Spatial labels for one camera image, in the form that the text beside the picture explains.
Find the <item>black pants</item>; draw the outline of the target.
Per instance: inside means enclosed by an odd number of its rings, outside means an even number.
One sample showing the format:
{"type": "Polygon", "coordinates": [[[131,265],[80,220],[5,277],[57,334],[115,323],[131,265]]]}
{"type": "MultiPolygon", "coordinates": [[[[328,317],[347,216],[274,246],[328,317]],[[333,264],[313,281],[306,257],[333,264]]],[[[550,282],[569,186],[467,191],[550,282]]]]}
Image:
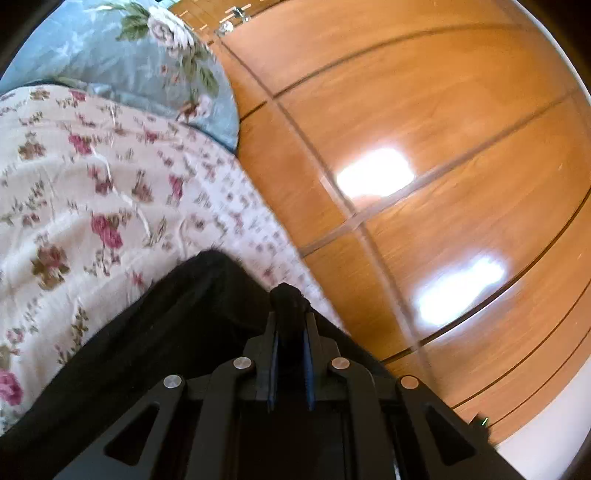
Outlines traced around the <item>black pants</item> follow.
{"type": "Polygon", "coordinates": [[[228,256],[197,255],[176,267],[100,330],[1,439],[5,479],[54,479],[169,375],[211,374],[242,356],[274,318],[276,410],[283,412],[288,472],[279,479],[353,479],[342,402],[308,405],[303,358],[288,351],[287,289],[263,289],[228,256]]]}

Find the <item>floral white bedspread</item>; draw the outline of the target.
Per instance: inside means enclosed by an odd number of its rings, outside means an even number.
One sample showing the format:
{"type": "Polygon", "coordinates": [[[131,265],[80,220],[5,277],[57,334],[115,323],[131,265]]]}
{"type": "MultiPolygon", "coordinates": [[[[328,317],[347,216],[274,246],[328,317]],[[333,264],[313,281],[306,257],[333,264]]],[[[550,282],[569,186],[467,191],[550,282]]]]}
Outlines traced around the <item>floral white bedspread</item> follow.
{"type": "Polygon", "coordinates": [[[1,427],[150,286],[217,249],[331,302],[238,159],[204,133],[57,85],[1,98],[1,427]]]}

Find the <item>light blue floral pillow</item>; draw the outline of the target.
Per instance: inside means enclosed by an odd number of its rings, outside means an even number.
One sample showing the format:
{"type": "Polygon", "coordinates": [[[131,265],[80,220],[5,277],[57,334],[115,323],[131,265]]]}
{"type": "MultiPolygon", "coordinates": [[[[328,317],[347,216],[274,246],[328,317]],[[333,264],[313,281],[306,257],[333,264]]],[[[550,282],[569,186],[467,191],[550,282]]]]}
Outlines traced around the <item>light blue floral pillow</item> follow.
{"type": "Polygon", "coordinates": [[[27,36],[1,90],[57,84],[188,124],[229,150],[238,106],[221,62],[154,1],[63,1],[27,36]]]}

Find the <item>wooden wardrobe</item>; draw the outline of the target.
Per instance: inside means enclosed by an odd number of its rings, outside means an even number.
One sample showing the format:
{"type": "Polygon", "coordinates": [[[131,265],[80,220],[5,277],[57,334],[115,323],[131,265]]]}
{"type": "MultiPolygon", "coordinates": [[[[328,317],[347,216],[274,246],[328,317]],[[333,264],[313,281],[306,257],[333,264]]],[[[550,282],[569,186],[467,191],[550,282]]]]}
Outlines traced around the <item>wooden wardrobe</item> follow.
{"type": "Polygon", "coordinates": [[[503,441],[590,355],[590,96],[515,1],[181,1],[346,330],[503,441]]]}

